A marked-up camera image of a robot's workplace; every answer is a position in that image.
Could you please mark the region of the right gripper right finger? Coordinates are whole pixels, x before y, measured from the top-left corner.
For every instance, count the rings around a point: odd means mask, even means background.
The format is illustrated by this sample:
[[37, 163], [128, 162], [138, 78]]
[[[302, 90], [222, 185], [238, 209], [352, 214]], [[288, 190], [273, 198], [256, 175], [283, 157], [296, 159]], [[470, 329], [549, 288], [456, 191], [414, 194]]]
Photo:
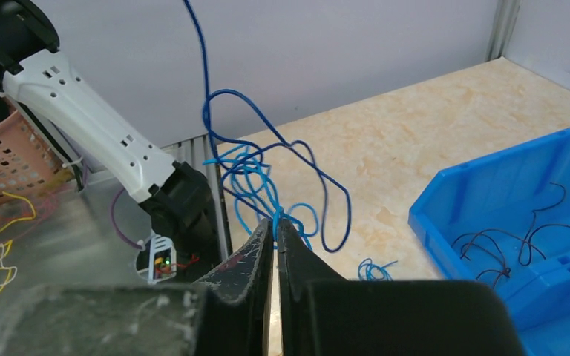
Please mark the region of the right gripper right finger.
[[285, 355], [523, 355], [503, 302], [467, 280], [358, 281], [279, 220]]

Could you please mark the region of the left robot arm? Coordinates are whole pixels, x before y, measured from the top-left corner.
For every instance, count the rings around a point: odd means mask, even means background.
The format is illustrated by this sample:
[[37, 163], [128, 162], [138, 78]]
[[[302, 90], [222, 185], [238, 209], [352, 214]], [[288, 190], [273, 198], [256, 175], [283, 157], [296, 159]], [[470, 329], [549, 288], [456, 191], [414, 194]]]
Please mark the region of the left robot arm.
[[0, 92], [81, 145], [151, 218], [153, 231], [192, 258], [186, 280], [224, 260], [207, 177], [146, 139], [71, 65], [59, 36], [31, 1], [0, 1]]

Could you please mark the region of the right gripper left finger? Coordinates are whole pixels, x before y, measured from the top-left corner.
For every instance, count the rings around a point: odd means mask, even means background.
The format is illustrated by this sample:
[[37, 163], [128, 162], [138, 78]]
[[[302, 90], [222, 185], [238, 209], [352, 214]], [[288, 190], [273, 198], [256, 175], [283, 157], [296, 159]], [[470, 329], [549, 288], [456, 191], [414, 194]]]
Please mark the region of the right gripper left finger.
[[265, 355], [271, 308], [272, 222], [262, 220], [245, 244], [194, 281], [191, 355]]

